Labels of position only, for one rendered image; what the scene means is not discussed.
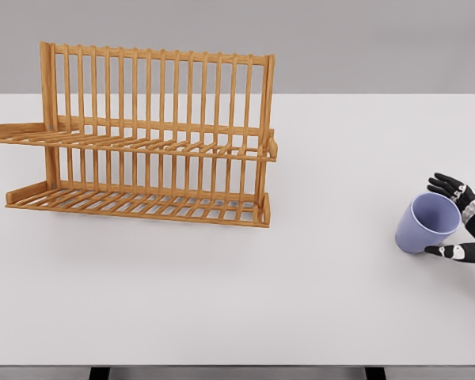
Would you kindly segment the lavender plastic cup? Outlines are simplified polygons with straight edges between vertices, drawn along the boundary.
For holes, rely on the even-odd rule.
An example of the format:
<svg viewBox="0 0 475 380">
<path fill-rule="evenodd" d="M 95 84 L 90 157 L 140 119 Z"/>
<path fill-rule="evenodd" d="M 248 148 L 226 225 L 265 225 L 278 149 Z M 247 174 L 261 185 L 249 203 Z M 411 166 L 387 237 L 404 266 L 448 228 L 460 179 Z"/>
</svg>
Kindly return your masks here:
<svg viewBox="0 0 475 380">
<path fill-rule="evenodd" d="M 434 192 L 416 196 L 402 215 L 395 242 L 406 253 L 421 253 L 452 235 L 462 221 L 456 204 Z"/>
</svg>

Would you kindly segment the wooden two-tier dish rack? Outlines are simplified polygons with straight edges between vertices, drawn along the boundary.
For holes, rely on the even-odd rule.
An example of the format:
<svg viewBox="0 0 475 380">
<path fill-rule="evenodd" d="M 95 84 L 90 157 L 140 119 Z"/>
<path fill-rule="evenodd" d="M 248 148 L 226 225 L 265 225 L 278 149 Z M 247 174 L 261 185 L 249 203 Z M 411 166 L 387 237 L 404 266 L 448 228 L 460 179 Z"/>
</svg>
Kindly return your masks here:
<svg viewBox="0 0 475 380">
<path fill-rule="evenodd" d="M 44 149 L 10 208 L 268 227 L 273 55 L 40 44 L 43 119 L 0 143 Z"/>
</svg>

